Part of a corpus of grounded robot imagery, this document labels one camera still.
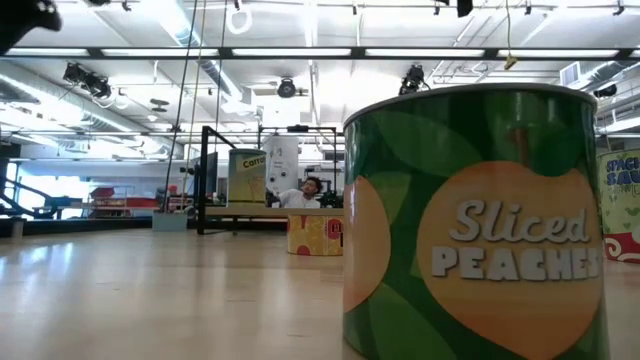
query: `peach graphic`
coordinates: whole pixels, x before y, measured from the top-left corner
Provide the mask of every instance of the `peach graphic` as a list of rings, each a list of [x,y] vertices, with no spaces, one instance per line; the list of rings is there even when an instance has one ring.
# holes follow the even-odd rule
[[[459,220],[461,208],[472,222]],[[438,189],[416,255],[429,291],[454,318],[527,359],[547,360],[576,343],[594,318],[601,244],[596,202],[580,172],[545,177],[495,161],[468,167]]]
[[[389,264],[391,234],[375,188],[359,176],[344,190],[344,312],[365,301]]]

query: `black metal rod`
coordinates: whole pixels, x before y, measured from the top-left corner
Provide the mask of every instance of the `black metal rod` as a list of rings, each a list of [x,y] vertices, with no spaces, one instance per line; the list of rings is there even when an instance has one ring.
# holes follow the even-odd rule
[[[338,131],[333,128],[333,188],[338,194]]]
[[[200,143],[200,172],[198,186],[198,235],[204,235],[207,223],[207,152],[209,151],[208,126],[202,127],[202,142]]]
[[[233,145],[233,143],[231,141],[227,140],[226,137],[220,135],[219,132],[213,130],[213,128],[211,128],[211,126],[203,126],[202,127],[202,136],[204,136],[205,131],[207,132],[207,138],[208,138],[209,134],[211,134],[211,135],[217,137],[218,139],[220,139],[223,143],[231,146],[232,149],[236,148],[236,146]]]

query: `spotlight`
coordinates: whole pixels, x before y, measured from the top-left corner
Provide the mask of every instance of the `spotlight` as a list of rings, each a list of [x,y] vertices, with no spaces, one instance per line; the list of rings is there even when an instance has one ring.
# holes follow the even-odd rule
[[[296,95],[296,86],[293,84],[293,79],[284,78],[278,86],[278,96],[284,99],[294,97]]]
[[[111,4],[111,0],[87,0],[95,6],[104,6]]]
[[[593,96],[597,97],[598,99],[601,99],[603,97],[611,97],[617,93],[618,93],[618,87],[616,86],[616,84],[613,84],[613,85],[607,86],[604,89],[594,91]]]
[[[80,86],[87,90],[91,96],[98,99],[106,99],[111,96],[109,79],[94,72],[83,69],[80,64],[67,64],[62,79],[73,86]]]
[[[98,77],[94,73],[88,74],[84,80],[84,84],[80,87],[89,91],[93,97],[98,99],[107,99],[111,96],[109,79],[105,77]]]
[[[398,95],[418,92],[422,84],[425,84],[422,65],[411,65],[411,68],[407,72],[407,76],[402,79],[402,86],[400,86],[400,92]]]

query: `yellow box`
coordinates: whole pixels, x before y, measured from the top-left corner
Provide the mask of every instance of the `yellow box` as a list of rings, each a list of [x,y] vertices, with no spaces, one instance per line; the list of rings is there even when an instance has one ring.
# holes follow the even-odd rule
[[[288,251],[296,255],[341,256],[342,216],[289,215]]]

